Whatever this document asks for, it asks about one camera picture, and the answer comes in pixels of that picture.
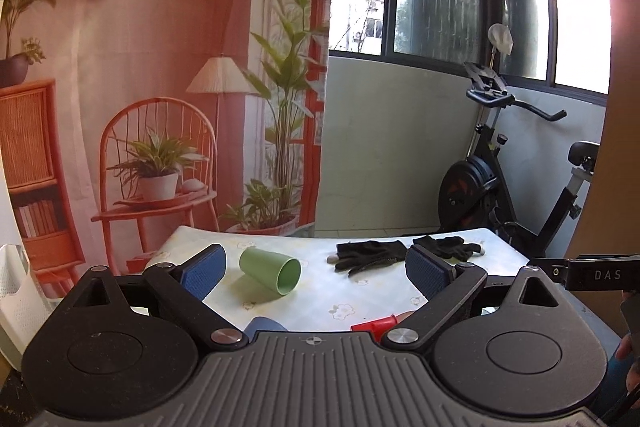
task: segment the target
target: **blue gripper pad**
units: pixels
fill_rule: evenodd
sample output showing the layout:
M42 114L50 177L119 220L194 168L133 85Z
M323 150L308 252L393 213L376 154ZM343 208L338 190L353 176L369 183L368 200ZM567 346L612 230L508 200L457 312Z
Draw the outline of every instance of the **blue gripper pad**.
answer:
M444 290L456 276L453 266L420 245L407 250L404 268L407 279L427 300Z
M225 249L220 245L209 245L177 266L174 277L184 289L202 301L220 282L225 271Z

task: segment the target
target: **glove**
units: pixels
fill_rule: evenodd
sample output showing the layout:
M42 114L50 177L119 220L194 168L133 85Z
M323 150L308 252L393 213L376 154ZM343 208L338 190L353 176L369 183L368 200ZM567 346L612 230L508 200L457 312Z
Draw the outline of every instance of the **glove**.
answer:
M335 264L337 272L349 270L349 277L371 267L390 266L406 258L406 247L401 241L341 243L337 250L337 255L330 255L326 261Z
M476 243L465 244L465 240L457 235L452 237L444 237L442 239L434 239L429 235L414 239L414 245L425 247L434 255L442 259L451 259L455 257L459 261L466 262L475 254L483 254L482 247Z

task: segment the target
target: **crosshair circle logo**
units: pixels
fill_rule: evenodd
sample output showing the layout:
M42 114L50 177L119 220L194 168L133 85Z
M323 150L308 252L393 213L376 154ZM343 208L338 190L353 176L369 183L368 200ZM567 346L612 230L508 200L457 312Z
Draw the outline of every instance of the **crosshair circle logo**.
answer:
M320 337L309 337L308 339L305 339L305 342L309 344L309 346L317 346L318 344L322 344L324 340Z

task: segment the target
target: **white floral tablecloth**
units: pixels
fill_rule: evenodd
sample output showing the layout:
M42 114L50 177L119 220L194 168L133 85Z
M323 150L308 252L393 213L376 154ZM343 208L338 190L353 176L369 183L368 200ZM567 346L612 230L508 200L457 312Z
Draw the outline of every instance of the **white floral tablecloth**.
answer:
M485 255L474 256L470 261L490 275L513 276L527 263L526 257L490 230L466 230L456 235L467 243L480 243L484 247ZM412 244L411 237L385 237L379 241L398 239ZM337 243L348 241L366 239L249 236L179 227L148 266L162 261L180 264L212 243L222 245L226 251L226 273L204 302L240 329L260 315L279 322L289 331L349 330L351 325L412 311L426 302L406 278L404 263L364 271L351 278L346 273L335 273L326 258L335 253ZM302 275L292 293L278 296L240 271L240 254L252 246L300 260Z

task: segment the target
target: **potted plant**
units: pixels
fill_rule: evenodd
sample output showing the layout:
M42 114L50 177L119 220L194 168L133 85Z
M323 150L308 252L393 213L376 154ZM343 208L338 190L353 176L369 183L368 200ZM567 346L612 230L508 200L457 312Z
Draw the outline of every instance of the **potted plant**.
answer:
M282 235L295 229L295 210L300 205L297 190L300 185L296 185L300 153L292 146L292 140L305 117L314 117L304 105L306 92L311 87L306 81L308 65L314 62L305 52L314 35L327 32L325 28L310 28L310 4L311 0L276 0L274 9L278 15L280 38L270 41L252 33L266 54L262 66L270 86L251 71L243 73L267 101L273 117L273 124L264 134L271 183L268 187L252 180L246 186L246 201L230 207L225 214L238 222L229 232ZM256 199L256 191L262 199Z
M123 183L137 181L145 201L171 200L175 197L178 177L185 169L193 169L197 161L208 158L196 152L182 138L171 138L147 129L148 142L127 142L128 160L109 167L124 176Z
M4 0L0 19L6 31L4 60L0 60L0 87L15 86L24 82L30 64L40 62L44 57L40 41L29 38L22 40L20 53L12 55L12 37L18 18L33 4L45 2L52 8L56 0Z

